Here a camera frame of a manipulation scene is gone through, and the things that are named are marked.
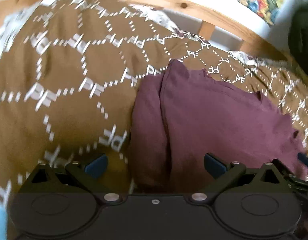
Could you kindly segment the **maroon sweater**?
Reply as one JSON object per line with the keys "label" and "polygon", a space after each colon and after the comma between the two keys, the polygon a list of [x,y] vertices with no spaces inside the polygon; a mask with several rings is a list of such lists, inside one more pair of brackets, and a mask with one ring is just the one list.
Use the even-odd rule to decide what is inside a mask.
{"label": "maroon sweater", "polygon": [[211,153],[250,168],[279,159],[299,178],[301,136],[261,92],[214,80],[205,69],[172,60],[140,83],[132,113],[129,168],[138,187],[194,192],[213,181],[204,167]]}

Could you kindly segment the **light blue cloth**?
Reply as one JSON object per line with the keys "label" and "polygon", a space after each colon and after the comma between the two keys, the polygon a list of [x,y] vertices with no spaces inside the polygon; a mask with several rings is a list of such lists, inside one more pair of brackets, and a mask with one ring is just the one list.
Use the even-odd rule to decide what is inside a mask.
{"label": "light blue cloth", "polygon": [[7,212],[0,205],[0,240],[7,240]]}

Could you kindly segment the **brown PF patterned blanket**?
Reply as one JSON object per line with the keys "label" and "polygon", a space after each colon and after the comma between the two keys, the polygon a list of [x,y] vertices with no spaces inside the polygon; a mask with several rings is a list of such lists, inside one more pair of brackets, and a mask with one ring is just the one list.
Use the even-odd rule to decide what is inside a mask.
{"label": "brown PF patterned blanket", "polygon": [[[131,5],[57,1],[97,3],[109,12]],[[239,51],[238,37],[220,28],[206,39],[209,47],[173,38],[142,50],[130,43],[52,45],[53,35],[63,38],[27,21],[0,59],[0,205],[7,239],[308,239],[308,190],[289,185],[295,204],[191,204],[188,194],[202,188],[138,187],[128,159],[140,83],[164,73],[172,60],[247,93],[261,92],[290,116],[300,153],[308,157],[308,77],[291,59]],[[99,154],[108,166],[98,181],[123,193],[122,203],[98,203],[88,193],[19,193],[39,164],[64,167]]]}

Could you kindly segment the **black puffy jacket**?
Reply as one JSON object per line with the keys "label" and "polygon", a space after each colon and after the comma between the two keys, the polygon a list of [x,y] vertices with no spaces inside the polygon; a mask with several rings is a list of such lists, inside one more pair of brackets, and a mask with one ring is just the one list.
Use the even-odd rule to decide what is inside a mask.
{"label": "black puffy jacket", "polygon": [[288,47],[301,69],[308,75],[308,3],[300,6],[292,17]]}

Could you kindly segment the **wooden bed frame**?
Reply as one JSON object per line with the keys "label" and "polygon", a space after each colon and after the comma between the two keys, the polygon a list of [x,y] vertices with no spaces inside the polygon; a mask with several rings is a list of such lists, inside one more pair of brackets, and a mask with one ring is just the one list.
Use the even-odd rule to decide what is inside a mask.
{"label": "wooden bed frame", "polygon": [[[0,0],[0,6],[21,8],[42,0]],[[238,37],[236,49],[249,55],[272,60],[291,59],[296,71],[305,73],[288,47],[288,34],[296,10],[308,0],[285,0],[274,26],[269,27],[262,18],[238,0],[119,0],[128,4],[150,5],[173,12],[178,17],[196,18],[201,25],[197,33],[207,40],[213,37],[216,28]]]}

